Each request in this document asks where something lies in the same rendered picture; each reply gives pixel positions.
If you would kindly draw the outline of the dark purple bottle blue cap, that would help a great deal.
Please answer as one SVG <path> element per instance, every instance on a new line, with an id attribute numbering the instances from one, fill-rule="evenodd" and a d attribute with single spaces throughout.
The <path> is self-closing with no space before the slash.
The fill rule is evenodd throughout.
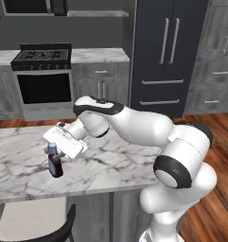
<path id="1" fill-rule="evenodd" d="M 55 143 L 48 144 L 48 165 L 49 172 L 54 178 L 59 178 L 63 175 L 61 158 L 58 155 L 57 145 Z"/>

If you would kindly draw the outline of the grey counter base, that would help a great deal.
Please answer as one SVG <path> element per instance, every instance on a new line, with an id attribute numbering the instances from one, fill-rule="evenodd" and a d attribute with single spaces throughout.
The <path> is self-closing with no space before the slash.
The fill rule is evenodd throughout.
<path id="1" fill-rule="evenodd" d="M 77 208 L 74 242 L 138 242 L 152 219 L 139 196 L 140 190 L 131 190 L 68 197 L 67 208 Z"/>

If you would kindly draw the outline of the grey wall shelf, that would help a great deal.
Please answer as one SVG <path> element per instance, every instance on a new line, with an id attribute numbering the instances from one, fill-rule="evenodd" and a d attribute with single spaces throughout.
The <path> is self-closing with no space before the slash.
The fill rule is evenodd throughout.
<path id="1" fill-rule="evenodd" d="M 68 17 L 129 17 L 124 10 L 69 10 Z"/>

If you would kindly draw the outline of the dark blue fridge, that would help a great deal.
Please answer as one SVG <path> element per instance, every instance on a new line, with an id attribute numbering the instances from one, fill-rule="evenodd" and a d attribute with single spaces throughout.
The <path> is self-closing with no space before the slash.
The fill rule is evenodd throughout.
<path id="1" fill-rule="evenodd" d="M 208 0 L 137 0 L 131 107 L 181 117 Z"/>

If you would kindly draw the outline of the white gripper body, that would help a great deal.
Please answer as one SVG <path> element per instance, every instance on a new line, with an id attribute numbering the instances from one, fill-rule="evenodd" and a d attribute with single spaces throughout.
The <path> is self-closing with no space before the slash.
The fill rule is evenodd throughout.
<path id="1" fill-rule="evenodd" d="M 76 160 L 88 148 L 84 142 L 76 140 L 69 131 L 59 126 L 48 130 L 44 139 L 48 143 L 55 143 L 57 150 L 71 160 Z"/>

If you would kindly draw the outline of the grey base cabinet run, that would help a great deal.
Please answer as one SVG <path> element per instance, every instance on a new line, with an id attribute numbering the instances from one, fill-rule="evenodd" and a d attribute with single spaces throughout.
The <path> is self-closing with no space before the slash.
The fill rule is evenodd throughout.
<path id="1" fill-rule="evenodd" d="M 72 78 L 75 99 L 91 95 L 128 104 L 127 62 L 73 63 Z"/>
<path id="2" fill-rule="evenodd" d="M 0 120 L 21 118 L 23 112 L 11 67 L 0 65 Z"/>

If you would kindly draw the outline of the black and silver oven range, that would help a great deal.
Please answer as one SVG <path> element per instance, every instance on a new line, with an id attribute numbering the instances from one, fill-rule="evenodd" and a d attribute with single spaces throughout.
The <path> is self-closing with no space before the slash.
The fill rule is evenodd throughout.
<path id="1" fill-rule="evenodd" d="M 70 43 L 21 43 L 10 63 L 26 121 L 71 119 L 74 92 Z"/>

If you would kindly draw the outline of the silver microwave oven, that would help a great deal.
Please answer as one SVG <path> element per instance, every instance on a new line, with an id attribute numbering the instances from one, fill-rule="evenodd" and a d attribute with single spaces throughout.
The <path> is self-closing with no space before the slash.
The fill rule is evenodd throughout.
<path id="1" fill-rule="evenodd" d="M 8 16 L 66 16 L 67 0 L 0 0 Z"/>

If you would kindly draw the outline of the grey tall cabinet run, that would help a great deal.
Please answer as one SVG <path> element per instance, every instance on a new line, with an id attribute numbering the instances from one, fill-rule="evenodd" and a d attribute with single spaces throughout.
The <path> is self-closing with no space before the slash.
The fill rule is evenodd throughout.
<path id="1" fill-rule="evenodd" d="M 228 0 L 209 0 L 184 115 L 228 112 Z"/>

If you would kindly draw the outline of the black chair cream seat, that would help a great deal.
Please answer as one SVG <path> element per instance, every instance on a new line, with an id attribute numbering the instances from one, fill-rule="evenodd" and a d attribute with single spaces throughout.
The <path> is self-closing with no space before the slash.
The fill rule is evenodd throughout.
<path id="1" fill-rule="evenodd" d="M 76 205 L 67 198 L 6 203 L 0 219 L 0 242 L 74 242 Z"/>

